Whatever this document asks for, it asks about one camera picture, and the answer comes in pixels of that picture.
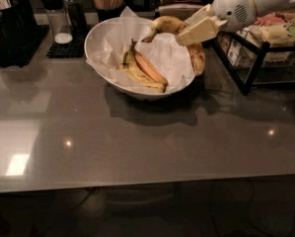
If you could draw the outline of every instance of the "fruit bowl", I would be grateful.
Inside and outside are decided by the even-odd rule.
[[[155,101],[183,90],[194,79],[188,51],[179,46],[171,34],[157,35],[153,42],[141,40],[150,31],[152,21],[135,16],[132,12],[122,13],[118,18],[105,20],[95,25],[86,36],[86,62],[118,91],[139,100]],[[137,49],[144,53],[157,69],[168,79],[164,93],[130,80],[118,70],[123,54],[131,41],[137,40]]]

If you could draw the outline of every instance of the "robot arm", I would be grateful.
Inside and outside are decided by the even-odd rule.
[[[235,32],[252,25],[257,17],[291,8],[295,0],[214,0],[185,20],[188,27],[176,40],[182,46],[211,40],[220,31]]]

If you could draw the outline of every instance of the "countertop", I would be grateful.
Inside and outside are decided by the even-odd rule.
[[[50,44],[0,68],[0,193],[295,174],[295,89],[243,96],[207,47],[204,76],[142,102]]]

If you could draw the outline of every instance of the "pepper grinder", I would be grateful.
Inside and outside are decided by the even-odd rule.
[[[59,44],[71,42],[73,38],[63,0],[41,0],[41,2],[52,29],[54,41]]]
[[[84,35],[88,32],[85,11],[81,0],[64,0],[70,23],[75,33]]]

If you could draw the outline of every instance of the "banana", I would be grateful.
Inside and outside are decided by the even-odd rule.
[[[135,60],[139,68],[148,75],[151,79],[153,79],[157,83],[161,83],[165,86],[168,85],[168,80],[165,76],[163,76],[157,68],[150,62],[150,60],[142,54],[140,51],[135,49]]]
[[[187,27],[187,23],[173,16],[162,16],[155,19],[151,25],[151,31],[143,42],[151,42],[157,34],[169,33],[177,35]]]
[[[124,60],[119,69],[126,72],[127,76],[133,81],[151,88],[156,92],[164,93],[166,86],[162,83],[155,82],[139,68],[135,60],[135,45],[136,42],[134,41],[129,51],[124,54]]]
[[[151,25],[151,31],[142,40],[143,42],[151,42],[157,34],[169,33],[178,35],[187,23],[173,16],[162,16],[155,19]],[[195,76],[200,76],[205,67],[205,53],[202,44],[194,43],[186,46]]]

